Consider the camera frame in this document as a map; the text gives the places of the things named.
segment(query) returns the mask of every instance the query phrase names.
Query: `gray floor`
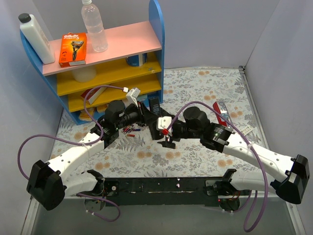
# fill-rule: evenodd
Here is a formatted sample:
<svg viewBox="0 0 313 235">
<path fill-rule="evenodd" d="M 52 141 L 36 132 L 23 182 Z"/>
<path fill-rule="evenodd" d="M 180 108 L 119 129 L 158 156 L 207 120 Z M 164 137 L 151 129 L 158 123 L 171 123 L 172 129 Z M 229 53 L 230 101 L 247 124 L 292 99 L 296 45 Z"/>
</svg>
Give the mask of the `gray floor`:
<svg viewBox="0 0 313 235">
<path fill-rule="evenodd" d="M 262 200 L 258 200 L 251 223 Z M 239 235 L 245 233 L 246 209 L 230 215 L 205 209 L 201 205 L 121 206 L 121 217 L 109 223 L 86 213 L 83 199 L 66 199 L 52 211 L 39 207 L 32 234 Z M 111 218 L 117 215 L 116 208 L 111 207 L 104 207 L 100 213 Z M 279 198 L 269 198 L 260 224 L 250 234 L 295 234 L 286 203 Z"/>
</svg>

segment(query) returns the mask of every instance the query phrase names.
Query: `black bottle cap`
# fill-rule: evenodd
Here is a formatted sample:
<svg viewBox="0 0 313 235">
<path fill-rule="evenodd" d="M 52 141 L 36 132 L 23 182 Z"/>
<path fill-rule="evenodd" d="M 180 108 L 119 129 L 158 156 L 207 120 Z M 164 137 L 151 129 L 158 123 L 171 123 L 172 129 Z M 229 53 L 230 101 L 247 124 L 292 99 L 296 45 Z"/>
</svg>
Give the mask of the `black bottle cap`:
<svg viewBox="0 0 313 235">
<path fill-rule="evenodd" d="M 31 20 L 31 17 L 27 13 L 22 13 L 22 14 L 19 15 L 19 20 L 22 23 L 27 23 L 27 22 L 29 22 Z"/>
</svg>

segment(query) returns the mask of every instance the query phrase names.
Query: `clear water bottle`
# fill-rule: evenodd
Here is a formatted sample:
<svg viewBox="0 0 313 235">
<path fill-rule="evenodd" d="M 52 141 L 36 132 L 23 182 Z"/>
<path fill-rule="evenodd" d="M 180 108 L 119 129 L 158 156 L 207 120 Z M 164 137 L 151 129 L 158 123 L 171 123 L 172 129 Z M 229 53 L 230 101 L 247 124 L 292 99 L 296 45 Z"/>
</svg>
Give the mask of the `clear water bottle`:
<svg viewBox="0 0 313 235">
<path fill-rule="evenodd" d="M 104 32 L 101 15 L 98 7 L 91 0 L 82 0 L 82 17 L 91 40 L 92 48 L 97 52 L 108 49 L 108 42 Z"/>
</svg>

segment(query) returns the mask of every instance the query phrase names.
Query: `table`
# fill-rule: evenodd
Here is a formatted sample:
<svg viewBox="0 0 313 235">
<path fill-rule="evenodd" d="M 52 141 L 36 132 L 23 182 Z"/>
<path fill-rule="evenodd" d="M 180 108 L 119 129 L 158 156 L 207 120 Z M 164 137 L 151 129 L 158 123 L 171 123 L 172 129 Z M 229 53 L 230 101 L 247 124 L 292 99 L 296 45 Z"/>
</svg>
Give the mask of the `table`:
<svg viewBox="0 0 313 235">
<path fill-rule="evenodd" d="M 233 123 L 243 129 L 247 125 L 253 131 L 247 138 L 261 146 L 266 146 L 262 129 L 251 109 L 246 83 L 237 69 L 179 69 L 166 70 L 164 77 L 164 103 L 161 107 L 175 114 L 185 103 L 200 100 L 212 106 L 216 100 L 223 100 L 230 112 Z M 212 122 L 217 122 L 213 113 L 200 107 Z M 88 133 L 93 123 L 76 126 L 63 113 L 58 137 L 80 141 Z M 223 176 L 228 168 L 240 171 L 259 169 L 240 159 L 213 152 L 203 147 L 199 140 L 181 140 L 175 150 L 161 147 L 152 141 L 148 128 L 126 137 L 120 133 L 109 148 L 92 156 L 72 176 L 88 169 L 95 169 L 104 177 L 193 177 Z M 55 142 L 51 158 L 71 146 Z M 262 198 L 257 201 L 260 207 Z M 46 211 L 32 200 L 33 211 L 28 213 L 28 231 L 40 234 L 244 234 L 243 223 L 247 213 L 231 216 L 227 213 L 210 211 L 202 205 L 175 206 L 121 206 L 122 216 L 114 223 L 107 223 L 85 212 L 83 199 L 65 199 L 60 206 Z M 102 215 L 114 217 L 115 208 L 101 210 Z M 270 197 L 268 206 L 258 227 L 250 234 L 304 234 L 296 207 L 280 198 Z"/>
</svg>

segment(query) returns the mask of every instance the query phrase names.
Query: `white bottle cap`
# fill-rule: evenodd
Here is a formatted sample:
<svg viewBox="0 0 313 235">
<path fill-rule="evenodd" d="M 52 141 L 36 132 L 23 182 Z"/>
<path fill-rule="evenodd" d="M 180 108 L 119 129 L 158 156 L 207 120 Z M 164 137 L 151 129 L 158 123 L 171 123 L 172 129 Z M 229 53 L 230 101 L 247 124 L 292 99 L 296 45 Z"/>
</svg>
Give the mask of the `white bottle cap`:
<svg viewBox="0 0 313 235">
<path fill-rule="evenodd" d="M 83 1 L 83 5 L 89 5 L 90 3 L 92 3 L 92 0 L 82 0 Z"/>
</svg>

